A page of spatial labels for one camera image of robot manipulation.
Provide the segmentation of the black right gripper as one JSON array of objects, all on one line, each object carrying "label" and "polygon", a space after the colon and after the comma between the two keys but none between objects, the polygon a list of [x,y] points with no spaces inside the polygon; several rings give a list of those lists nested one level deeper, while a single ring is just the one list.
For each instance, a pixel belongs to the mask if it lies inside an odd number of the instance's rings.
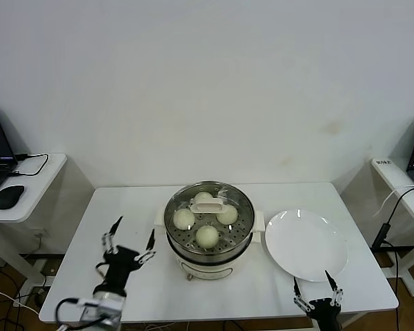
[{"label": "black right gripper", "polygon": [[297,283],[297,279],[293,278],[293,302],[303,312],[307,312],[307,316],[315,320],[321,331],[340,331],[342,329],[337,317],[341,312],[341,302],[344,291],[339,288],[336,281],[325,270],[326,277],[333,291],[331,299],[317,299],[309,303],[303,300],[302,294]]}]

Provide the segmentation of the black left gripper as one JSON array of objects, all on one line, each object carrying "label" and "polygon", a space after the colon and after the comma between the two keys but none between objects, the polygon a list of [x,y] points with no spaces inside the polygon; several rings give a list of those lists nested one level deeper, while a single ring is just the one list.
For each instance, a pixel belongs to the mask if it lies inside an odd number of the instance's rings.
[{"label": "black left gripper", "polygon": [[125,287],[131,272],[140,269],[140,265],[152,259],[156,251],[155,230],[152,230],[146,251],[140,254],[138,251],[131,250],[122,246],[116,246],[113,238],[121,223],[122,216],[112,224],[109,231],[101,238],[103,246],[103,262],[96,265],[96,271],[101,275],[103,281],[96,286],[96,292],[125,293]]}]

